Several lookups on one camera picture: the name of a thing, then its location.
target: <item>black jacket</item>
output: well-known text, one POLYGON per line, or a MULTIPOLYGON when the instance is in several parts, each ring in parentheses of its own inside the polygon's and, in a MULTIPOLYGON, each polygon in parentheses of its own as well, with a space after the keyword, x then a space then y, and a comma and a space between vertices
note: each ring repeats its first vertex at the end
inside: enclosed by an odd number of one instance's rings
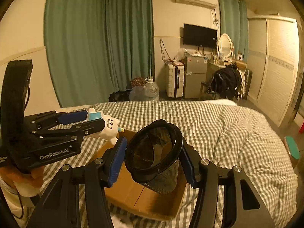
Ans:
POLYGON ((233 99, 237 89, 242 83, 241 75, 236 65, 227 65, 217 70, 209 85, 208 93, 219 93, 221 98, 233 99))

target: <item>television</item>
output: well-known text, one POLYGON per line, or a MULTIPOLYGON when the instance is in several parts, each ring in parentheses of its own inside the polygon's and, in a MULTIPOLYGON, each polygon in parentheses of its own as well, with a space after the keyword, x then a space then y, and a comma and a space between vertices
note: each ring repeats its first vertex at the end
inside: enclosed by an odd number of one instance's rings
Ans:
POLYGON ((184 45, 216 49, 217 31, 203 26, 184 24, 184 45))

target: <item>wardrobe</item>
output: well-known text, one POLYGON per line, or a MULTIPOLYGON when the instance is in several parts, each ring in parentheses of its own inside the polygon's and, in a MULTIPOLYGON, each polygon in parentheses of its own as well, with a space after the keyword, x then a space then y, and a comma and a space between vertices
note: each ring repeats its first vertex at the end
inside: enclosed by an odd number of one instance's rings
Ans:
POLYGON ((252 70, 248 99, 278 127, 291 113, 300 76, 300 43, 297 21, 281 16, 248 19, 252 70))

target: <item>luggage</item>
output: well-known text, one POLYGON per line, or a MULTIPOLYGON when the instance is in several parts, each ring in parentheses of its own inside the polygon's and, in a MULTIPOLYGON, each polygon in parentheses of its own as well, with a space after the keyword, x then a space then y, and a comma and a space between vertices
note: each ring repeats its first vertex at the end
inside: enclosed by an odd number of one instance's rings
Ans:
POLYGON ((184 66, 167 64, 166 91, 167 96, 178 98, 183 96, 184 89, 184 66))
POLYGON ((245 69, 245 94, 243 95, 242 99, 247 99, 249 88, 250 88, 250 83, 252 79, 252 71, 249 69, 245 69))

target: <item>white suitcase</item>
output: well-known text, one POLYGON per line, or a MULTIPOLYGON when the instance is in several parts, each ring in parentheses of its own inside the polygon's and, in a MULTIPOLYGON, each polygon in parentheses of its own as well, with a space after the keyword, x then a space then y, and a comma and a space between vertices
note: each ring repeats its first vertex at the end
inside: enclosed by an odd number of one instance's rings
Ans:
POLYGON ((184 66, 167 64, 166 78, 167 96, 173 98, 182 97, 184 90, 184 66))

